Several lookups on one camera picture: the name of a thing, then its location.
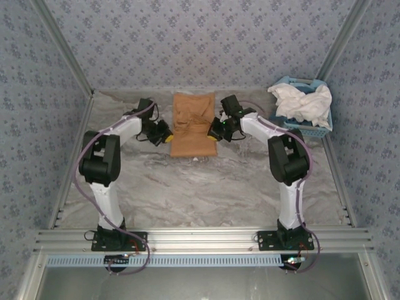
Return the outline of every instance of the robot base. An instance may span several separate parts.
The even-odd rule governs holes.
[[[122,222],[121,229],[125,229],[125,220]],[[145,241],[148,240],[148,234],[144,231],[134,232],[137,236],[141,237]],[[97,226],[97,232],[94,233],[92,241],[92,251],[94,252],[109,252],[109,251],[123,251],[123,252],[144,252],[146,247],[144,244],[135,239],[134,237],[128,236],[121,233],[118,230],[104,229],[101,226]]]
[[[313,237],[303,227],[286,229],[279,220],[277,231],[258,231],[257,239],[260,251],[304,250],[301,245],[314,250]]]

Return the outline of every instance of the blue laundry basket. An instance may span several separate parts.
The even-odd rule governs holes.
[[[305,94],[315,92],[316,88],[318,88],[322,84],[327,86],[326,82],[322,81],[322,80],[297,79],[297,78],[291,78],[289,76],[284,76],[282,79],[277,81],[274,85],[279,84],[279,83],[290,84],[291,86],[294,86],[299,91],[302,91]],[[312,137],[316,137],[316,138],[323,138],[325,136],[325,134],[327,134],[329,132],[329,130],[327,128],[313,126],[312,123],[309,121],[304,121],[302,123],[298,123],[295,119],[287,119],[286,117],[276,117],[275,114],[273,114],[270,117],[270,120],[273,120],[273,119],[282,119],[283,120],[283,125],[282,125],[283,128],[299,129],[303,136],[312,136]],[[329,110],[327,121],[329,123],[329,126],[331,128],[333,128],[331,110]]]

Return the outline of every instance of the patterned wall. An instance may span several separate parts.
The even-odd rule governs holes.
[[[13,299],[85,107],[28,0],[0,1],[0,299]]]
[[[332,140],[360,226],[400,299],[400,2],[376,0],[328,80]]]
[[[46,0],[92,87],[313,78],[354,0]]]

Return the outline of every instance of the wall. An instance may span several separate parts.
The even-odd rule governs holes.
[[[31,3],[2,0],[0,11],[0,299],[12,299],[86,101]]]
[[[331,135],[359,226],[400,299],[400,2],[373,1],[328,80]]]
[[[354,0],[46,0],[91,86],[313,78]]]

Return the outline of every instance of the folded cloth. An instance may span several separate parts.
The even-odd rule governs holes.
[[[216,142],[207,137],[214,119],[215,95],[174,95],[174,139],[171,157],[217,156]]]

